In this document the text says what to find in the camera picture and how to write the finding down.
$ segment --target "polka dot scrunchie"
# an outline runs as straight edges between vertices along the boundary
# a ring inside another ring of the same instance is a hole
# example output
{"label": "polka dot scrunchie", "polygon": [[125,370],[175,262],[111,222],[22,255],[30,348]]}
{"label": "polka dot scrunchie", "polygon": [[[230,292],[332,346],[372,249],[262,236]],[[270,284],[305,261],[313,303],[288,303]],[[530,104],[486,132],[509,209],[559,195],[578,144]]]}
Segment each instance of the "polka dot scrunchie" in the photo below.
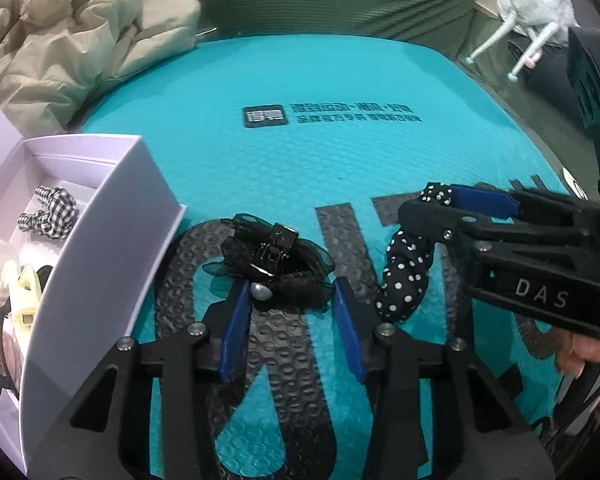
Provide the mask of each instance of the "polka dot scrunchie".
{"label": "polka dot scrunchie", "polygon": [[[452,190],[440,183],[429,183],[414,200],[451,204]],[[429,285],[429,269],[433,264],[435,243],[402,229],[394,234],[386,247],[384,282],[376,297],[380,316],[389,322],[404,321],[422,302]]]}

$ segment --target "white plush toy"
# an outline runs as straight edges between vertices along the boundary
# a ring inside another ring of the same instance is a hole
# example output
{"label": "white plush toy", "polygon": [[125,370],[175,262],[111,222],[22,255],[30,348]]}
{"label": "white plush toy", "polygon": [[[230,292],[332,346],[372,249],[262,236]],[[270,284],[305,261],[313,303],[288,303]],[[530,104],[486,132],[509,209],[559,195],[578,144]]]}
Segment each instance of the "white plush toy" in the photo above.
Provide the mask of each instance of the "white plush toy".
{"label": "white plush toy", "polygon": [[569,28],[578,26],[571,0],[497,0],[497,4],[502,25],[466,58],[466,62],[474,63],[475,57],[515,30],[528,36],[531,44],[507,75],[511,81],[518,80],[523,65],[530,68],[536,65],[545,43],[566,46]]}

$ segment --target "hand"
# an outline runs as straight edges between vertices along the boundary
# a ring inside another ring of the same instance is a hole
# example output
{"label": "hand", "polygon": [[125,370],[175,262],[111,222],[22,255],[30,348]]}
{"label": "hand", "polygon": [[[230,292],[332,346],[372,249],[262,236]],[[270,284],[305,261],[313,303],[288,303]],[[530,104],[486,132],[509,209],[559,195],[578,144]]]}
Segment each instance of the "hand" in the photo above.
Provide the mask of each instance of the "hand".
{"label": "hand", "polygon": [[600,341],[567,330],[556,330],[560,349],[555,354],[555,367],[560,373],[577,378],[582,373],[585,361],[600,363]]}

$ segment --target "checkered scrunchie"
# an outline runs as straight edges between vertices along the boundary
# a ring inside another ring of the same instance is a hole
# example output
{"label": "checkered scrunchie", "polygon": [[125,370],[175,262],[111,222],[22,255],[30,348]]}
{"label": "checkered scrunchie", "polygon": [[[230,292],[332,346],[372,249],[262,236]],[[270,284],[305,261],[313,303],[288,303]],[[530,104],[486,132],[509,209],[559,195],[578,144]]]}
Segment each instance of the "checkered scrunchie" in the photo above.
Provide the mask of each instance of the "checkered scrunchie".
{"label": "checkered scrunchie", "polygon": [[35,195],[49,211],[22,213],[18,227],[24,232],[35,232],[52,240],[63,240],[74,227],[77,214],[75,198],[64,187],[38,186]]}
{"label": "checkered scrunchie", "polygon": [[[449,186],[429,182],[414,200],[451,204]],[[429,285],[429,269],[433,264],[435,243],[421,236],[404,232],[394,234],[386,248],[384,284],[376,297],[380,316],[389,322],[404,321],[422,302]]]}

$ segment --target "mat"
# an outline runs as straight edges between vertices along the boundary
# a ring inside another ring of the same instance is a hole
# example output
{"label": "mat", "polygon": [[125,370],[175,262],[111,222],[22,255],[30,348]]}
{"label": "mat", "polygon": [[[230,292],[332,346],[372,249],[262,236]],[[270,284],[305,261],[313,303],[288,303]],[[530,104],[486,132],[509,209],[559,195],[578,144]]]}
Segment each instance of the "mat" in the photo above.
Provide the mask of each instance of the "mat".
{"label": "mat", "polygon": [[[189,207],[136,327],[145,341],[202,318],[222,295],[201,268],[228,234],[220,218],[249,212],[296,228],[369,301],[397,208],[428,181],[564,190],[529,138],[460,69],[433,50],[372,38],[204,43],[120,87],[84,129],[141,134]],[[457,289],[456,270],[437,249],[426,298],[400,327],[444,342]],[[511,394],[523,415],[547,415],[560,379],[550,327],[480,303],[474,317],[477,352],[494,375],[518,378]],[[152,472],[161,475],[157,385],[154,393]],[[421,403],[425,476],[426,381]],[[372,413],[330,312],[255,313],[246,384],[218,388],[210,413],[221,478],[362,474]]]}

